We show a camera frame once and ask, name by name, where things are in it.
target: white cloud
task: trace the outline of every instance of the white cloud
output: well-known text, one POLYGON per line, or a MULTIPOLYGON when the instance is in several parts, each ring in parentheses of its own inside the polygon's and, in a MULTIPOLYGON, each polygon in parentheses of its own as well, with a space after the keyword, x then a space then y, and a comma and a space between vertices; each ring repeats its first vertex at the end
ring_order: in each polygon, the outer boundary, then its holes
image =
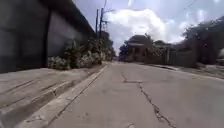
POLYGON ((205 10, 201 10, 201 9, 199 9, 199 10, 197 11, 197 19, 198 19, 198 22, 203 22, 203 21, 205 21, 206 16, 207 16, 207 12, 206 12, 205 10))
POLYGON ((128 0, 128 7, 132 5, 133 0, 128 0))
POLYGON ((196 25, 199 21, 204 21, 207 12, 199 10, 197 20, 188 12, 185 19, 176 22, 173 19, 163 21, 152 10, 145 9, 133 11, 128 9, 119 10, 107 14, 110 21, 109 32, 115 42, 115 49, 119 47, 135 34, 150 34, 154 40, 164 40, 169 43, 177 43, 184 39, 182 33, 190 25, 196 25))
POLYGON ((165 39, 166 24, 151 10, 120 10, 109 13, 107 18, 117 27, 125 27, 130 35, 150 33, 155 39, 165 39))
POLYGON ((218 4, 221 0, 213 0, 215 4, 218 4))

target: road crack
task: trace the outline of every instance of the road crack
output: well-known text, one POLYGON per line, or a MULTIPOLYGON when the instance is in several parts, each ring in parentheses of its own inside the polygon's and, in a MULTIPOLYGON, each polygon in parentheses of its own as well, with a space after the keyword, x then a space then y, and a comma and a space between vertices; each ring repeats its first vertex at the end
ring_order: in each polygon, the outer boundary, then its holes
POLYGON ((154 113, 155 113, 155 116, 157 117, 157 119, 159 120, 159 122, 164 122, 166 123, 168 126, 170 126, 171 128, 177 128, 174 124, 171 123, 171 121, 169 121, 169 119, 167 117, 165 117, 161 112, 160 112, 160 109, 159 107, 154 104, 152 102, 152 98, 144 91, 143 87, 142 87, 142 83, 145 83, 145 82, 142 82, 142 81, 129 81, 127 80, 127 78, 125 77, 124 73, 121 72, 121 76, 122 78, 124 79, 123 80, 123 83, 134 83, 134 84, 137 84, 138 88, 140 89, 141 93, 144 94, 145 98, 147 99, 147 101, 153 106, 153 109, 154 109, 154 113))
POLYGON ((169 125, 170 127, 172 127, 172 128, 177 128, 174 124, 172 124, 172 123, 169 121, 169 119, 168 119, 167 117, 165 117, 165 116, 161 113, 159 107, 158 107, 156 104, 154 104, 154 103, 152 102, 152 98, 150 98, 150 96, 144 91, 143 87, 141 86, 141 83, 138 83, 138 87, 139 87, 139 89, 141 90, 141 92, 144 94, 144 96, 145 96, 145 98, 147 99, 147 101, 153 106, 154 113, 155 113, 157 119, 158 119, 160 122, 165 122, 166 124, 168 124, 168 125, 169 125))

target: building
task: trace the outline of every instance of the building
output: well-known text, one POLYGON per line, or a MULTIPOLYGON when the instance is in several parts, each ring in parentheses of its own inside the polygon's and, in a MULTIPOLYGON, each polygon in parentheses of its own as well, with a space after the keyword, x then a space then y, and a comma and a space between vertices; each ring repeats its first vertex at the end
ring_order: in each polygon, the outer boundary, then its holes
POLYGON ((153 41, 146 38, 144 35, 135 35, 126 41, 125 44, 129 50, 128 60, 143 62, 147 59, 147 50, 152 47, 153 41))
POLYGON ((76 40, 95 36, 72 0, 0 1, 0 72, 46 67, 76 40))

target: road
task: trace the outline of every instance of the road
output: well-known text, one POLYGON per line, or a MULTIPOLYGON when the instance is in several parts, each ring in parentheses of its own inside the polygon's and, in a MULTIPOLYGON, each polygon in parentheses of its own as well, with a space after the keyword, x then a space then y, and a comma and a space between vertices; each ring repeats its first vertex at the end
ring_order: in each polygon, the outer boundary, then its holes
POLYGON ((113 63, 49 128, 223 128, 224 81, 113 63))

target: blue sky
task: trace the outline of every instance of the blue sky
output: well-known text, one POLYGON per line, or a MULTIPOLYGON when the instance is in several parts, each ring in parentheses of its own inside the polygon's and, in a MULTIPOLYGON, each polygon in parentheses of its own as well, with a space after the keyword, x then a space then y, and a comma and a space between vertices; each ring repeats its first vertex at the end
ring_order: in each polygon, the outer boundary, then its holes
MULTIPOLYGON (((73 0, 90 25, 95 28, 96 9, 104 0, 73 0)), ((119 47, 134 34, 150 34, 154 40, 169 43, 183 40, 181 34, 189 25, 224 15, 224 0, 107 0, 105 20, 118 52, 119 47)))

